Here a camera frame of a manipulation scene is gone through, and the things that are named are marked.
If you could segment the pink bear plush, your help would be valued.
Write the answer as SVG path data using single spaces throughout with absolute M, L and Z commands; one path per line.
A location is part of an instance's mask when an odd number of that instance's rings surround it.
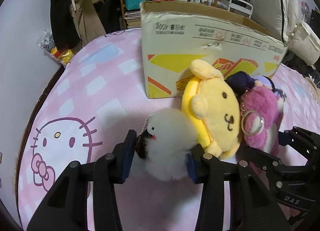
M 278 154 L 285 98 L 280 89 L 265 86 L 255 86 L 242 95 L 241 129 L 247 146 L 273 156 Z

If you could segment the white fluffy bird plush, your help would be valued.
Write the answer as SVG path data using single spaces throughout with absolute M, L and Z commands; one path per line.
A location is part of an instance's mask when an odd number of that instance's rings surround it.
M 187 157 L 197 144 L 193 123 L 179 109 L 150 114 L 135 144 L 134 174 L 147 173 L 160 181 L 187 176 Z

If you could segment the yellow dog plush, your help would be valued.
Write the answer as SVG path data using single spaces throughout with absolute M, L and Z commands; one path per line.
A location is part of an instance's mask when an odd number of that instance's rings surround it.
M 195 126 L 205 152 L 231 158 L 242 139 L 238 100 L 223 74 L 209 63 L 193 60 L 189 69 L 194 77 L 182 95 L 182 112 Z

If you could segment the purple haired plush doll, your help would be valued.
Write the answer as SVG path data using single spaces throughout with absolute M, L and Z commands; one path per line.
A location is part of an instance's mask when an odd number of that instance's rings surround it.
M 255 86 L 264 86 L 270 89 L 276 96 L 286 99 L 286 94 L 276 87 L 274 82 L 267 76 L 257 75 L 253 78 L 246 72 L 239 71 L 225 79 L 237 97 L 242 96 L 247 90 Z

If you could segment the pink Hello Kitty bedsheet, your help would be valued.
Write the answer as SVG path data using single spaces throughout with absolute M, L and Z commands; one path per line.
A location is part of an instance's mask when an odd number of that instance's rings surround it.
M 140 30 L 95 39 L 68 64 L 31 127 L 18 178 L 18 208 L 28 226 L 47 191 L 74 160 L 96 161 L 131 129 L 180 98 L 145 93 Z M 190 180 L 161 182 L 130 177 L 116 186 L 124 230 L 193 230 L 201 187 Z

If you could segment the snack bags on floor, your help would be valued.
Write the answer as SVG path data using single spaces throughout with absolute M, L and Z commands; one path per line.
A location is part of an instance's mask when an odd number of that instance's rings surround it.
M 72 52 L 71 49 L 57 49 L 52 32 L 50 30 L 44 30 L 36 43 L 45 52 L 46 55 L 48 55 L 64 67 L 67 67 L 68 63 L 74 56 L 74 52 Z

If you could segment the cream mattress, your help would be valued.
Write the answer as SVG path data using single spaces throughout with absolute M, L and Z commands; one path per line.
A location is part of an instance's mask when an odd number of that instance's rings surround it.
M 300 0 L 250 0 L 253 19 L 281 40 L 308 66 L 319 59 L 319 38 L 306 22 L 310 13 Z

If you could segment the beige coat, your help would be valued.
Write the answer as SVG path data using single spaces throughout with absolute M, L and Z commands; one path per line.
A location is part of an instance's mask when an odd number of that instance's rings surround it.
M 71 0 L 70 12 L 80 38 L 76 50 L 106 33 L 95 10 L 95 3 L 103 3 L 103 0 Z

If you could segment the white rolling cart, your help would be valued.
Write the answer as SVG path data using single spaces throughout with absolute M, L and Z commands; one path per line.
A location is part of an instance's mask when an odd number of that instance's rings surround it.
M 231 9 L 241 12 L 242 14 L 247 16 L 247 18 L 251 18 L 253 14 L 253 5 L 245 0 L 229 0 L 228 10 L 230 11 Z

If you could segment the cardboard box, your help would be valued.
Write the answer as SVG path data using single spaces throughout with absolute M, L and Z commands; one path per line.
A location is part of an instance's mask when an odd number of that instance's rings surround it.
M 148 98 L 180 96 L 201 59 L 225 77 L 243 71 L 272 77 L 287 51 L 253 20 L 197 3 L 143 1 L 142 55 Z

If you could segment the stack of books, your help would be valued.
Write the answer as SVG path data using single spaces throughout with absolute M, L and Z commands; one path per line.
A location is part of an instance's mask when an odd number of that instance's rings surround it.
M 124 13 L 124 20 L 127 29 L 141 27 L 140 10 L 126 11 Z

